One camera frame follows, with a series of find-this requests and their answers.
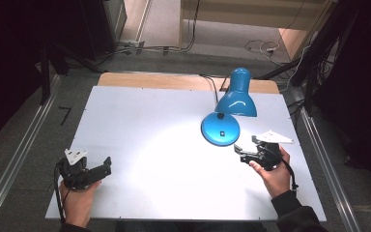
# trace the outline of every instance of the person's arm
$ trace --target person's arm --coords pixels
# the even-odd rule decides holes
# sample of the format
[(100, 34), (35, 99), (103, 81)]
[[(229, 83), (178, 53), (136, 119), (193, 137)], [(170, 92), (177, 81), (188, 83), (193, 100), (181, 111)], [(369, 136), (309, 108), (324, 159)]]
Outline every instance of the person's arm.
[(82, 191), (73, 191), (65, 187), (62, 182), (59, 190), (65, 210), (66, 222), (62, 224), (61, 232), (90, 232), (86, 225), (90, 220), (95, 191), (100, 181), (91, 184)]
[[(289, 163), (290, 155), (279, 146), (282, 158)], [(262, 177), (272, 198), (271, 203), (278, 214), (276, 225), (281, 232), (327, 232), (309, 206), (302, 206), (290, 191), (291, 175), (281, 162), (272, 171), (266, 171), (255, 161), (249, 165)]]

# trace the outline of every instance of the black cable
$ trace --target black cable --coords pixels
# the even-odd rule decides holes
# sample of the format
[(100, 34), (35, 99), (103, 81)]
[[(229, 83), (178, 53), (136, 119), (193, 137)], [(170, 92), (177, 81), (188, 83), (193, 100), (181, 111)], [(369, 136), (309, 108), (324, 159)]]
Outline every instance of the black cable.
[(243, 48), (245, 48), (245, 50), (250, 51), (250, 52), (253, 52), (253, 51), (251, 50), (251, 47), (250, 47), (250, 46), (247, 47), (251, 42), (262, 42), (262, 41), (261, 41), (261, 40), (248, 41), (248, 42), (243, 46)]
[(225, 84), (225, 81), (227, 80), (227, 78), (228, 78), (228, 76), (225, 76), (224, 81), (222, 81), (221, 88), (219, 89), (219, 91), (221, 91), (224, 88), (224, 84)]
[(292, 169), (291, 165), (287, 161), (285, 161), (285, 159), (282, 158), (282, 156), (277, 155), (276, 153), (274, 153), (270, 149), (267, 149), (265, 146), (264, 146), (264, 150), (266, 150), (267, 152), (273, 154), (275, 157), (279, 158), (285, 164), (285, 166), (288, 169), (289, 174), (291, 174), (291, 177), (292, 177), (292, 184), (291, 184), (291, 186), (292, 186), (292, 192), (294, 193), (294, 195), (297, 195), (297, 188), (299, 186), (295, 182), (295, 173), (294, 173), (294, 170)]
[(209, 79), (212, 83), (213, 83), (213, 86), (214, 86), (214, 92), (215, 92), (215, 102), (218, 103), (218, 93), (216, 92), (216, 87), (215, 87), (215, 82), (214, 80), (212, 79), (211, 76), (208, 76), (208, 75), (205, 75), (205, 74), (200, 74), (201, 77), (204, 77), (206, 79)]
[(340, 41), (339, 38), (337, 38), (335, 41), (331, 41), (328, 44), (327, 48), (318, 57), (318, 60), (316, 62), (317, 64), (316, 81), (315, 81), (313, 91), (317, 91), (319, 87), (321, 87), (324, 84), (324, 82), (327, 80), (326, 73), (329, 71), (329, 64), (334, 65), (334, 62), (328, 61), (328, 57), (330, 56), (333, 47), (339, 41)]
[(291, 26), (292, 26), (292, 24), (294, 24), (294, 22), (295, 21), (297, 21), (297, 18), (298, 18), (298, 15), (300, 15), (300, 11), (302, 10), (302, 7), (303, 7), (303, 4), (305, 3), (305, 1), (306, 0), (303, 0), (302, 1), (302, 4), (300, 4), (300, 9), (297, 11), (297, 14), (295, 15), (295, 18), (294, 18), (294, 20), (284, 29), (284, 31), (282, 32), (282, 34), (281, 34), (281, 36), (279, 37), (279, 41), (278, 41), (278, 43), (280, 43), (281, 42), (281, 40), (282, 40), (282, 37), (284, 36), (284, 34), (285, 34), (285, 31), (287, 30), (287, 29), (289, 29)]
[[(188, 1), (188, 8), (191, 9), (191, 1)], [(187, 31), (187, 34), (189, 35), (189, 20), (187, 21), (186, 26), (187, 26), (186, 31)]]
[(290, 113), (291, 116), (294, 114), (294, 129), (295, 129), (295, 131), (297, 131), (298, 118), (300, 117), (300, 111), (302, 110), (304, 103), (305, 103), (305, 101), (302, 100), (300, 102), (300, 104), (297, 106), (297, 108), (292, 113)]
[(103, 64), (105, 61), (107, 61), (111, 56), (113, 56), (115, 54), (125, 53), (125, 52), (133, 51), (133, 50), (155, 50), (155, 51), (172, 51), (172, 52), (188, 52), (188, 51), (190, 51), (191, 48), (194, 45), (194, 42), (195, 42), (195, 28), (196, 28), (196, 24), (197, 24), (198, 11), (199, 11), (199, 8), (200, 8), (200, 1), (201, 0), (198, 0), (197, 7), (196, 7), (195, 13), (194, 13), (191, 42), (186, 47), (178, 47), (178, 46), (142, 46), (142, 47), (135, 47), (135, 46), (128, 46), (128, 47), (116, 50), (114, 52), (111, 52), (109, 54), (100, 56), (100, 57), (106, 57), (106, 58), (104, 60), (100, 61), (99, 63), (95, 64), (94, 67), (97, 67), (97, 66)]
[(54, 188), (55, 188), (55, 193), (56, 193), (56, 200), (57, 200), (57, 205), (58, 205), (58, 210), (59, 210), (59, 216), (60, 216), (60, 222), (64, 224), (66, 222), (65, 216), (63, 215), (63, 205), (61, 205), (61, 200), (60, 200), (60, 194), (59, 194), (59, 187), (58, 187), (58, 173), (57, 171), (59, 170), (60, 162), (56, 163), (55, 165), (55, 170), (53, 172), (54, 174)]
[[(98, 62), (97, 64), (93, 65), (94, 67), (98, 67), (99, 65), (103, 64), (104, 62), (106, 62), (108, 59), (110, 59), (110, 57), (113, 55), (114, 53), (110, 53), (110, 54), (107, 54), (105, 55), (106, 58), (104, 58), (102, 61)], [(68, 63), (68, 66), (70, 66), (72, 69), (82, 69), (82, 68), (86, 68), (84, 66), (80, 66), (80, 65), (76, 65), (76, 64), (71, 64), (71, 63)]]
[[(279, 65), (278, 65), (278, 64), (275, 64), (275, 69), (276, 69), (276, 70), (278, 69), (278, 67), (279, 67)], [(294, 70), (294, 69), (291, 69), (291, 70), (288, 70), (288, 71), (291, 71), (293, 74), (295, 73), (295, 70)], [(291, 75), (289, 75), (289, 74), (287, 73), (287, 71), (285, 71), (284, 73), (288, 76), (288, 78), (287, 78), (287, 77), (283, 77), (283, 76), (281, 75), (281, 73), (278, 75), (279, 78), (281, 78), (281, 79), (289, 79), (289, 78), (292, 77)]]
[(63, 199), (63, 201), (62, 201), (62, 205), (63, 205), (63, 206), (65, 205), (66, 198), (68, 198), (69, 192), (71, 192), (70, 189), (68, 189), (68, 192), (67, 192), (66, 195), (65, 195), (65, 199)]

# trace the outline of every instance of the white board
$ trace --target white board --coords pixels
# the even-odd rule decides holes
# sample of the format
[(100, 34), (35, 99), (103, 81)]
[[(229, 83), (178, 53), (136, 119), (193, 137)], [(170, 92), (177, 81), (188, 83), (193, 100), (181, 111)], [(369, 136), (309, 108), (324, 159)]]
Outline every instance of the white board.
[[(283, 147), (300, 186), (298, 199), (326, 220), (283, 97), (250, 96), (258, 117), (236, 116), (242, 130), (236, 143), (252, 151), (251, 135), (269, 130), (294, 139)], [(91, 217), (277, 219), (262, 179), (233, 146), (216, 147), (203, 137), (201, 122), (214, 108), (210, 91), (94, 87), (71, 145), (88, 151), (89, 168), (112, 160)], [(46, 218), (59, 218), (54, 195)]]

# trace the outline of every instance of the cable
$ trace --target cable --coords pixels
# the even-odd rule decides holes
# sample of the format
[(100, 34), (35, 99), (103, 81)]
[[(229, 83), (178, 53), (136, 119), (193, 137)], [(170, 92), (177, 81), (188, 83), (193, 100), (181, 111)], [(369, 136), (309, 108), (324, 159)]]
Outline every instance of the cable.
[(289, 28), (292, 26), (292, 24), (294, 24), (295, 21), (297, 21), (298, 15), (300, 15), (300, 11), (302, 10), (302, 7), (303, 7), (303, 4), (305, 3), (305, 1), (306, 1), (306, 0), (303, 0), (302, 3), (300, 4), (300, 9), (297, 11), (297, 14), (296, 14), (295, 17), (294, 17), (294, 20), (293, 20), (293, 21), (292, 21), (292, 22), (291, 22), (287, 27), (285, 27), (284, 31), (282, 32), (281, 36), (279, 37), (279, 41), (278, 41), (278, 43), (281, 42), (282, 37), (283, 37), (284, 34), (285, 34), (285, 31), (286, 31), (287, 29), (289, 29)]
[(70, 189), (68, 189), (68, 192), (67, 192), (66, 195), (65, 195), (65, 199), (63, 199), (63, 201), (62, 201), (62, 205), (63, 205), (63, 206), (65, 205), (66, 198), (68, 198), (69, 192), (71, 192)]
[(227, 80), (227, 78), (228, 78), (228, 76), (225, 76), (224, 81), (222, 81), (221, 88), (219, 89), (219, 91), (221, 91), (224, 88), (224, 84), (225, 84), (225, 81)]
[(119, 50), (110, 52), (108, 54), (98, 56), (97, 58), (105, 57), (105, 59), (100, 61), (99, 63), (95, 64), (94, 66), (97, 67), (97, 66), (103, 64), (106, 60), (108, 60), (110, 58), (110, 56), (113, 56), (115, 54), (120, 54), (120, 53), (126, 53), (126, 52), (129, 52), (129, 51), (137, 51), (137, 50), (163, 51), (163, 52), (165, 52), (165, 51), (170, 51), (170, 52), (188, 52), (188, 51), (190, 51), (191, 48), (194, 45), (194, 42), (195, 42), (195, 28), (196, 28), (196, 24), (197, 24), (198, 11), (199, 11), (199, 8), (200, 8), (200, 1), (201, 0), (198, 0), (197, 7), (196, 7), (195, 13), (194, 13), (191, 42), (186, 47), (178, 47), (178, 46), (143, 46), (143, 47), (127, 46), (127, 47), (121, 48)]
[(264, 150), (271, 153), (273, 156), (277, 157), (279, 160), (281, 160), (285, 164), (285, 166), (287, 167), (287, 169), (288, 169), (288, 171), (289, 171), (289, 173), (291, 174), (291, 177), (292, 177), (292, 184), (291, 184), (292, 192), (293, 192), (294, 195), (297, 195), (297, 188), (299, 186), (295, 182), (295, 173), (294, 173), (294, 170), (292, 169), (291, 165), (287, 161), (285, 161), (285, 159), (282, 158), (282, 156), (277, 155), (275, 152), (271, 151), (270, 149), (266, 148), (265, 146), (264, 146)]
[(279, 93), (284, 92), (284, 91), (286, 91), (288, 89), (289, 83), (291, 82), (292, 77), (294, 77), (294, 75), (297, 73), (298, 67), (300, 66), (300, 63), (302, 62), (302, 58), (303, 58), (304, 52), (305, 52), (305, 50), (308, 47), (310, 47), (310, 45), (303, 48), (302, 53), (301, 53), (301, 57), (300, 57), (300, 62), (298, 63), (297, 67), (295, 68), (294, 74), (292, 74), (291, 77), (288, 79), (286, 88), (283, 89), (283, 90), (280, 90)]
[(216, 87), (215, 87), (215, 82), (214, 80), (212, 79), (212, 77), (214, 76), (209, 76), (209, 75), (206, 75), (206, 74), (200, 74), (201, 77), (204, 77), (206, 79), (209, 79), (212, 83), (213, 83), (213, 86), (214, 86), (214, 92), (215, 92), (215, 102), (218, 103), (218, 93), (216, 92)]
[(54, 180), (54, 188), (55, 188), (56, 200), (57, 200), (57, 205), (58, 205), (58, 210), (59, 210), (60, 222), (64, 224), (66, 222), (66, 219), (65, 219), (65, 216), (63, 215), (63, 205), (61, 205), (59, 187), (57, 183), (59, 165), (60, 165), (60, 162), (56, 163), (55, 165), (55, 170), (53, 171), (53, 174), (54, 174), (53, 180)]
[(334, 65), (334, 62), (328, 61), (328, 57), (330, 56), (332, 49), (338, 42), (339, 38), (337, 38), (335, 41), (330, 42), (328, 44), (328, 47), (323, 52), (321, 52), (321, 55), (318, 57), (317, 62), (315, 62), (317, 64), (317, 75), (313, 91), (317, 91), (319, 87), (321, 87), (327, 80), (328, 77), (326, 76), (326, 74), (330, 71), (330, 65)]
[(294, 129), (295, 129), (295, 131), (297, 131), (298, 118), (300, 117), (300, 111), (302, 110), (305, 101), (304, 100), (301, 100), (299, 102), (300, 103), (297, 106), (297, 108), (293, 112), (290, 113), (290, 116), (294, 115)]
[[(188, 8), (191, 9), (191, 1), (188, 0)], [(188, 11), (188, 21), (187, 21), (187, 28), (186, 28), (186, 31), (187, 31), (187, 42), (188, 42), (188, 35), (189, 35), (189, 19), (191, 18), (191, 11)]]
[[(264, 55), (264, 56), (265, 56), (269, 61), (271, 61), (272, 63), (276, 64), (277, 66), (283, 66), (283, 65), (285, 65), (286, 63), (278, 63), (278, 62), (273, 61), (272, 58), (271, 58), (271, 56), (273, 55), (273, 52), (279, 48), (279, 44), (280, 44), (280, 42), (281, 42), (281, 40), (282, 40), (282, 37), (284, 36), (286, 30), (289, 29), (289, 28), (294, 24), (295, 21), (297, 21), (297, 18), (298, 18), (298, 16), (300, 15), (300, 11), (302, 10), (302, 8), (303, 8), (303, 4), (305, 3), (305, 1), (306, 1), (306, 0), (303, 0), (302, 3), (300, 4), (300, 8), (298, 9), (298, 11), (297, 11), (297, 13), (296, 13), (296, 15), (295, 15), (295, 17), (294, 17), (294, 20), (293, 20), (293, 21), (292, 21), (292, 22), (291, 22), (287, 27), (285, 27), (284, 31), (282, 32), (282, 34), (281, 34), (280, 37), (279, 37), (278, 42), (271, 42), (271, 41), (269, 41), (269, 42), (264, 42), (264, 41), (262, 41), (262, 40), (248, 41), (248, 42), (245, 44), (244, 48), (245, 48), (246, 50), (250, 51), (250, 52), (253, 52), (251, 49), (248, 49), (246, 46), (247, 46), (249, 43), (251, 43), (251, 42), (261, 42), (261, 44), (260, 44), (260, 52), (261, 52), (261, 53), (262, 53), (262, 54), (263, 54), (263, 55)], [(268, 43), (274, 43), (274, 44), (276, 44), (276, 47), (272, 47), (272, 48), (267, 48), (267, 49), (266, 49), (266, 51), (269, 52), (270, 55), (267, 55), (266, 53), (264, 53), (264, 51), (263, 51), (263, 49), (262, 49), (262, 45), (263, 45), (263, 44), (268, 44)]]

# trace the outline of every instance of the metal frame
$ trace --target metal frame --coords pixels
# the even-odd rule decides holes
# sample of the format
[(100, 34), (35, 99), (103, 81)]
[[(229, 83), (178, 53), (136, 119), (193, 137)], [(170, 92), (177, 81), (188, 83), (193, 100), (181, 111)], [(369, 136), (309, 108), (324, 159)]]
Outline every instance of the metal frame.
[[(303, 99), (303, 94), (300, 87), (293, 88), (293, 94), (296, 101)], [(312, 141), (312, 145), (314, 146), (319, 163), (321, 164), (322, 170), (324, 171), (330, 191), (332, 193), (333, 199), (335, 200), (339, 214), (342, 217), (342, 221), (345, 225), (346, 231), (362, 231), (360, 225), (357, 222), (357, 218), (348, 200), (346, 192), (342, 188), (336, 171), (330, 163), (327, 150), (325, 149), (324, 143), (318, 133), (313, 118), (308, 116), (308, 113), (304, 108), (301, 110), (300, 115), (308, 131), (309, 137)]]
[(58, 74), (56, 74), (51, 83), (53, 94), (50, 95), (50, 97), (48, 98), (48, 101), (46, 101), (45, 104), (41, 105), (38, 108), (38, 111), (35, 114), (34, 119), (29, 125), (29, 128), (26, 131), (26, 133), (23, 135), (23, 138), (20, 141), (19, 146), (17, 147), (16, 151), (14, 152), (14, 155), (11, 161), (6, 167), (4, 174), (1, 176), (1, 179), (0, 179), (0, 208), (6, 196), (8, 195), (8, 192), (12, 184), (14, 183), (14, 179), (16, 178), (17, 173), (19, 172), (23, 162), (26, 159), (29, 153), (29, 150), (39, 130), (41, 129), (41, 125), (44, 119), (46, 118), (46, 115), (49, 112), (49, 109), (51, 105), (53, 104), (54, 99), (56, 98), (61, 82), (62, 82), (62, 79), (60, 78)]

